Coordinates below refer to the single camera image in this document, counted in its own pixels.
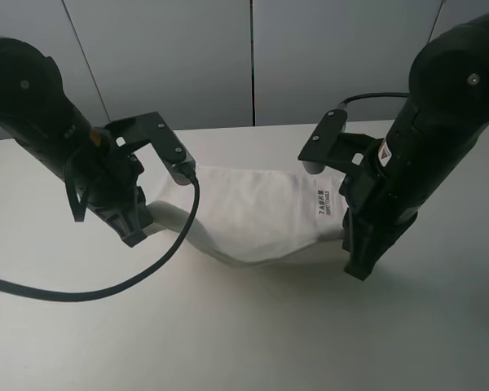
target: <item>white towel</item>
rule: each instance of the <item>white towel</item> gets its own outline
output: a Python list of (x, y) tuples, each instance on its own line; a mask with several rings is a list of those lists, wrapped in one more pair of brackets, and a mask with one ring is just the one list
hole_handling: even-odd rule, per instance
[[(343, 175), (337, 171), (196, 172), (200, 207), (187, 240), (203, 253), (233, 266), (347, 259), (341, 249), (347, 205), (338, 194)], [(157, 199), (148, 206), (155, 223), (146, 232), (180, 232), (192, 207), (192, 186), (167, 178)]]

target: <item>black cable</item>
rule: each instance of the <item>black cable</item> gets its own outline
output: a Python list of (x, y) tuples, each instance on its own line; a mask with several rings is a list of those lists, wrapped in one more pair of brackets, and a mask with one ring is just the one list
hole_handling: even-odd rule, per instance
[(185, 172), (185, 175), (191, 180), (192, 185), (194, 186), (194, 202), (192, 204), (192, 211), (188, 216), (185, 226), (179, 233), (178, 238), (175, 240), (174, 244), (172, 244), (172, 247), (169, 248), (169, 251), (167, 251), (165, 255), (163, 255), (163, 257), (161, 257), (153, 265), (149, 266), (146, 270), (142, 271), (141, 273), (135, 275), (130, 279), (127, 279), (123, 283), (119, 283), (118, 285), (114, 285), (110, 288), (100, 289), (98, 291), (76, 293), (46, 291), (44, 289), (30, 288), (24, 285), (10, 283), (8, 281), (0, 279), (0, 292), (44, 301), (79, 302), (104, 299), (105, 297), (116, 295), (117, 293), (123, 292), (126, 289), (133, 287), (135, 284), (140, 283), (152, 273), (157, 271), (160, 267), (162, 267), (175, 254), (175, 252), (178, 250), (179, 246), (187, 236), (188, 230), (190, 230), (192, 223), (194, 222), (197, 208), (199, 207), (200, 187), (193, 169), (188, 168), (188, 172)]
[(372, 92), (370, 94), (360, 94), (355, 96), (350, 96), (344, 99), (341, 103), (348, 104), (354, 102), (355, 100), (367, 99), (367, 98), (409, 98), (409, 93), (407, 92)]

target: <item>warning label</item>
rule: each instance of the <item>warning label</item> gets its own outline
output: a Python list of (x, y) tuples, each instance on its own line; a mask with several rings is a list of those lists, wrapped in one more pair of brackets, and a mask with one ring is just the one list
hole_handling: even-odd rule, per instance
[(388, 143), (384, 139), (381, 146), (378, 148), (378, 160), (381, 162), (382, 167), (385, 167), (389, 163), (391, 156)]

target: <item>table surface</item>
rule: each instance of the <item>table surface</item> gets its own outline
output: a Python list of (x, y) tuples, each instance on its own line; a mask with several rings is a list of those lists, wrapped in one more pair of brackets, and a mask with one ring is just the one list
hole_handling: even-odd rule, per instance
[[(350, 123), (382, 137), (390, 121)], [(199, 164), (300, 170), (313, 125), (178, 132)], [(139, 152), (148, 199), (164, 169)], [(103, 288), (154, 262), (163, 232), (127, 248), (64, 185), (0, 141), (0, 278)], [(184, 244), (102, 301), (0, 293), (0, 390), (489, 389), (489, 129), (365, 282), (342, 265), (232, 269)]]

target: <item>screw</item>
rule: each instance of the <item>screw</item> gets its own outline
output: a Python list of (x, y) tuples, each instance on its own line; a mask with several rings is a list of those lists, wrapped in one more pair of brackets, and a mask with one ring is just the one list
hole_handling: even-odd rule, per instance
[(467, 78), (467, 84), (474, 87), (480, 82), (480, 75), (477, 73), (471, 73)]

